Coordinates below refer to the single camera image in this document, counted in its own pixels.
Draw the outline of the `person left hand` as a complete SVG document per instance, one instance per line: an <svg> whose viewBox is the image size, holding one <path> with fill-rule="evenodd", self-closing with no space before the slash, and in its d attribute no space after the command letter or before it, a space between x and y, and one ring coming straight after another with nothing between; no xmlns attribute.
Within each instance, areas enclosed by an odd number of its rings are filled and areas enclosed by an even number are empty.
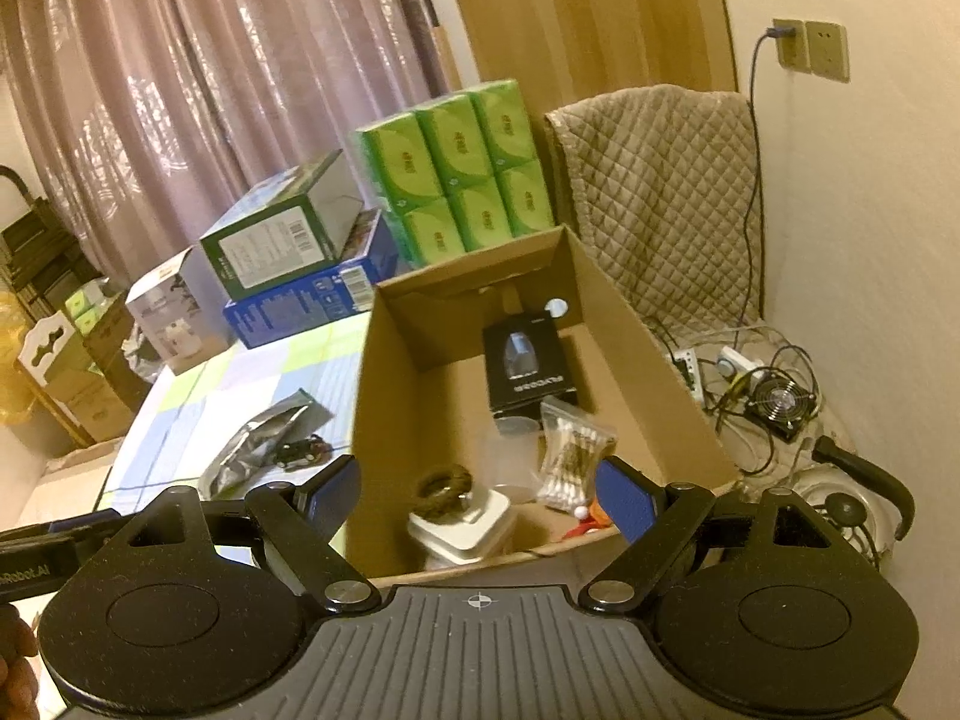
<svg viewBox="0 0 960 720"><path fill-rule="evenodd" d="M31 626L8 603L2 605L2 717L37 718L39 683L29 660L37 655Z"/></svg>

